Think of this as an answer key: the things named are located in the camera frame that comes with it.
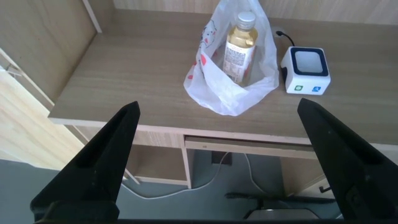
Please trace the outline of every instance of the gray floor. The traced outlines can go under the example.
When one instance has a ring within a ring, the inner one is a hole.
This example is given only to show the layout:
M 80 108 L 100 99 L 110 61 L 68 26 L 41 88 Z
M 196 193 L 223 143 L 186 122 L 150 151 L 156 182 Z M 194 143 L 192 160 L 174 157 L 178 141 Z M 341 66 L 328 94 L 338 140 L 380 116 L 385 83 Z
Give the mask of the gray floor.
M 255 181 L 269 194 L 283 195 L 280 160 L 277 157 L 253 156 L 251 160 Z M 195 153 L 194 186 L 207 183 L 218 165 L 211 164 L 211 152 Z M 29 210 L 33 197 L 57 174 L 53 170 L 37 169 L 27 164 L 0 160 L 0 223 L 32 223 Z M 177 185 L 127 183 L 141 195 L 150 197 L 184 189 Z M 209 186 L 157 200 L 144 200 L 121 188 L 118 201 L 119 218 L 240 220 L 255 208 L 254 201 L 225 199 L 228 192 L 261 194 L 252 185 L 243 154 L 233 154 L 233 165 L 223 165 L 218 177 Z M 308 205 L 290 203 L 292 208 L 309 208 L 321 218 L 335 218 L 339 209 L 335 203 Z M 270 208 L 284 208 L 281 203 L 268 203 Z

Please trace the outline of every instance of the desk surface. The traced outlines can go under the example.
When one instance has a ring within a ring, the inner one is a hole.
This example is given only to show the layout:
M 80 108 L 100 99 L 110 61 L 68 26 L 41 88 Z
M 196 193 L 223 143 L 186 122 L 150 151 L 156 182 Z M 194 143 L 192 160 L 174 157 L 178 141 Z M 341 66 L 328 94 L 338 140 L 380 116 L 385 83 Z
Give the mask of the desk surface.
M 288 95 L 283 82 L 241 116 L 199 106 L 183 81 L 208 14 L 116 10 L 98 34 L 49 117 L 101 126 L 138 101 L 142 129 L 262 141 L 309 143 L 296 112 L 316 101 L 371 143 L 398 144 L 398 27 L 271 19 L 297 45 L 322 47 L 331 73 L 323 96 Z M 289 46 L 276 38 L 279 61 Z

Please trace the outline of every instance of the white device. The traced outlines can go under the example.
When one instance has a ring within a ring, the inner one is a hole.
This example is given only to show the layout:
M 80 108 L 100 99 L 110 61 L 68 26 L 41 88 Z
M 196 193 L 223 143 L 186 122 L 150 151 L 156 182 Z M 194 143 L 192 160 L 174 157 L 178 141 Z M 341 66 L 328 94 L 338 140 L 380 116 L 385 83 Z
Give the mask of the white device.
M 323 49 L 289 47 L 280 63 L 287 93 L 322 95 L 330 83 Z

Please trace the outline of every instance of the bottle cap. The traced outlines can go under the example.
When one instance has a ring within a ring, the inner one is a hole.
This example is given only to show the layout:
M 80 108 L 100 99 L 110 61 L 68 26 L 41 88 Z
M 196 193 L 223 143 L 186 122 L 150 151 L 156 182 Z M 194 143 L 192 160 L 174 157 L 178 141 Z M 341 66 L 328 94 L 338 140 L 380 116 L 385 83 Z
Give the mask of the bottle cap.
M 256 15 L 253 12 L 240 12 L 238 14 L 237 26 L 244 30 L 249 30 L 254 27 L 256 23 Z

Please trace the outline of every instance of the desk leg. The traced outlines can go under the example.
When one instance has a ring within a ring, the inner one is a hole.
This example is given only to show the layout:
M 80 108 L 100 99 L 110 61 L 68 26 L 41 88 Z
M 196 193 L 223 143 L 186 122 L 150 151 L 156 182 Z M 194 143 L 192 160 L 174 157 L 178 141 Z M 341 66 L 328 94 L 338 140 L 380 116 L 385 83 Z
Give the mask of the desk leg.
M 187 185 L 189 189 L 192 189 L 192 179 L 193 179 L 193 158 L 195 155 L 194 149 L 181 148 L 182 157 L 184 159 L 185 173 L 187 175 Z

